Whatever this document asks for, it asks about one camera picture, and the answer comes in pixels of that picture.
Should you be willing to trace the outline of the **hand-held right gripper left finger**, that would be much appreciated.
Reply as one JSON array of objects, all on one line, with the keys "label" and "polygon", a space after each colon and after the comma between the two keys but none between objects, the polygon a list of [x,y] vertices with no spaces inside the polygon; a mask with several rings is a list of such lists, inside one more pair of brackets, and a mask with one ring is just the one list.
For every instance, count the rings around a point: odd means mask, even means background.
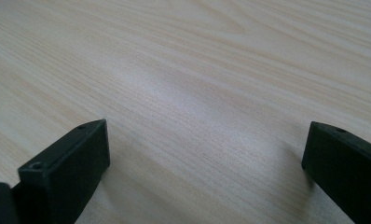
[{"label": "hand-held right gripper left finger", "polygon": [[75,224],[109,165],[106,121],[74,128],[18,169],[21,224]]}]

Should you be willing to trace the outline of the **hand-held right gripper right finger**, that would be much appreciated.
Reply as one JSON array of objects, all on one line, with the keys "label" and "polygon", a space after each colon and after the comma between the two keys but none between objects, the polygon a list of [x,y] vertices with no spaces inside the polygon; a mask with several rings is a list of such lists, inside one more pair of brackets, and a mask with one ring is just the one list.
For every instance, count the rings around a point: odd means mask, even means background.
[{"label": "hand-held right gripper right finger", "polygon": [[313,121],[301,166],[355,224],[371,224],[369,142]]}]

